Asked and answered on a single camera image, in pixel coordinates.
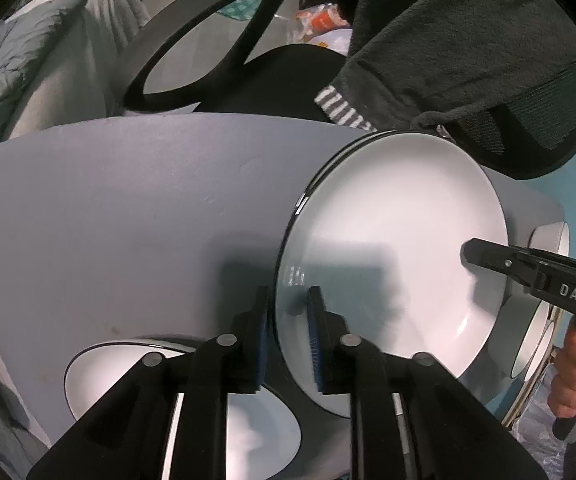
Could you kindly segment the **person's right hand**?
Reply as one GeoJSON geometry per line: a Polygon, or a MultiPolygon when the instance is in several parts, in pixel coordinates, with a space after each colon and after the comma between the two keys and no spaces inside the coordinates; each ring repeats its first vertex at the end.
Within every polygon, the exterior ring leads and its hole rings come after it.
{"type": "Polygon", "coordinates": [[[564,345],[554,362],[556,376],[550,383],[547,405],[558,418],[576,416],[576,323],[571,321],[564,345]]]}

